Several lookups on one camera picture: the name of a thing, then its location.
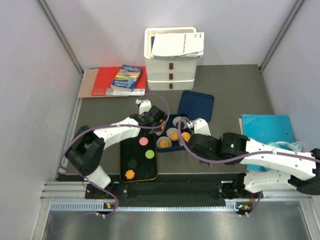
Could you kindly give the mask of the orange flower cookie top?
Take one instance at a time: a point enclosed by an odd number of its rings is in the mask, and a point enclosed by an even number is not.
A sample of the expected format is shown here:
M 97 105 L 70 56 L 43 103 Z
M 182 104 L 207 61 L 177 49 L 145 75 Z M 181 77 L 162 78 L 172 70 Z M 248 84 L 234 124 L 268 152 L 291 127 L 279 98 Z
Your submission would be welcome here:
M 161 123 L 160 131 L 161 131 L 161 132 L 163 132 L 163 131 L 165 130 L 165 125 L 163 124 L 163 122 L 164 122 L 164 121 L 161 119 L 161 120 L 160 120 L 160 123 Z

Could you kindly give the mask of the orange small flower cookie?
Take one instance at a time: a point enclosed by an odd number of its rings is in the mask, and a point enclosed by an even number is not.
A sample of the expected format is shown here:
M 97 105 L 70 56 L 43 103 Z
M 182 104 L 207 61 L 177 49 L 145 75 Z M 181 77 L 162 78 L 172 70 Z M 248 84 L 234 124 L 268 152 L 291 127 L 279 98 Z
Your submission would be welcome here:
M 188 142 L 192 135 L 189 132 L 183 132 L 181 136 L 185 142 Z

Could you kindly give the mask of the orange round cookie bottom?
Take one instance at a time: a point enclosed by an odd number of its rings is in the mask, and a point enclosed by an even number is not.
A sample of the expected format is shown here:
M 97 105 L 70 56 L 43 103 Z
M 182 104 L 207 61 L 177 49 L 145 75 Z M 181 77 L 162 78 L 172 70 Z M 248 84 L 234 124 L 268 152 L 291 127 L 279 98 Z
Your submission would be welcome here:
M 170 142 L 167 140 L 161 140 L 159 142 L 159 147 L 160 148 L 168 148 L 170 146 Z

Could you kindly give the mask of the orange round cookie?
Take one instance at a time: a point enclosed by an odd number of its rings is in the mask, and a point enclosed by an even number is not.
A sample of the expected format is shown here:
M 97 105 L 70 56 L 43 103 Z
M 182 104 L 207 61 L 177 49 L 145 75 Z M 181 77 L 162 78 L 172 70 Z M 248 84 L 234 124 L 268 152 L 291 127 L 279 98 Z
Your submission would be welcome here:
M 170 146 L 170 142 L 167 140 L 161 140 L 159 142 L 159 147 L 160 148 L 168 148 Z
M 169 138 L 172 140 L 172 141 L 178 141 L 179 140 L 179 136 L 177 133 L 172 133 Z

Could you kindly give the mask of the blue cookie tin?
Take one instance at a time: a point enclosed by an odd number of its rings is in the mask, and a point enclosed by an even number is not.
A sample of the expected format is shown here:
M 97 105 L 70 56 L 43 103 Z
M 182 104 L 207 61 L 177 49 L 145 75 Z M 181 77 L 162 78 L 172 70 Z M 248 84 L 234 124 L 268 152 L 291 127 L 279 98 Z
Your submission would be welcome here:
M 182 113 L 182 114 L 172 114 L 170 115 L 169 117 L 169 120 L 167 121 L 166 125 L 165 125 L 165 129 L 164 129 L 164 132 L 162 133 L 162 135 L 158 136 L 156 135 L 155 136 L 155 140 L 156 140 L 156 150 L 159 152 L 159 153 L 166 153 L 166 152 L 176 152 L 176 151 L 183 151 L 185 148 L 180 145 L 179 141 L 171 141 L 172 142 L 172 146 L 169 147 L 169 148 L 158 148 L 157 147 L 157 140 L 158 138 L 160 137 L 167 137 L 167 130 L 169 128 L 175 128 L 174 125 L 173 125 L 173 119 L 175 117 L 178 117 L 178 116 L 181 116 L 181 117 L 188 117 L 187 114 L 185 113 Z

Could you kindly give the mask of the blue tin lid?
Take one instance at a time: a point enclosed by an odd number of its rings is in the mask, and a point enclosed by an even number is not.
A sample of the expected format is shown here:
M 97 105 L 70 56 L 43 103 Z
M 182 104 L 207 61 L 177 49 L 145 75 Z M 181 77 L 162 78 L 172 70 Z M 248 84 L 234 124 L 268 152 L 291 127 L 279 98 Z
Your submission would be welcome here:
M 212 119 L 214 96 L 206 93 L 183 91 L 177 114 L 185 114 L 190 120 L 204 119 L 208 123 Z

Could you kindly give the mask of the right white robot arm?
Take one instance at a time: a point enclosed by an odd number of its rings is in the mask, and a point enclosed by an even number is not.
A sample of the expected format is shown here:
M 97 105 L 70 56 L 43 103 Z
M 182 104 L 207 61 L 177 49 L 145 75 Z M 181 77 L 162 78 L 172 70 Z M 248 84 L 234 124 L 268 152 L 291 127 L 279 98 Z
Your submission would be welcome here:
M 290 151 L 258 142 L 245 135 L 227 132 L 217 139 L 195 133 L 184 144 L 198 160 L 208 164 L 259 165 L 264 172 L 239 173 L 219 190 L 226 199 L 247 198 L 268 190 L 296 190 L 320 194 L 320 150 Z

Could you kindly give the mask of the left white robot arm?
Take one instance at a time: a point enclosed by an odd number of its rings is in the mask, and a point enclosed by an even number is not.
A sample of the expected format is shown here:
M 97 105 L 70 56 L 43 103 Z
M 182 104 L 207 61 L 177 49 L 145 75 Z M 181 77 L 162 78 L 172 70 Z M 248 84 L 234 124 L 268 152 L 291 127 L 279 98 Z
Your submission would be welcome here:
M 100 166 L 104 150 L 123 140 L 148 135 L 161 130 L 165 112 L 153 105 L 148 111 L 131 114 L 124 120 L 102 128 L 84 126 L 73 138 L 63 154 L 76 171 L 96 186 L 102 198 L 109 198 L 114 191 L 111 178 Z

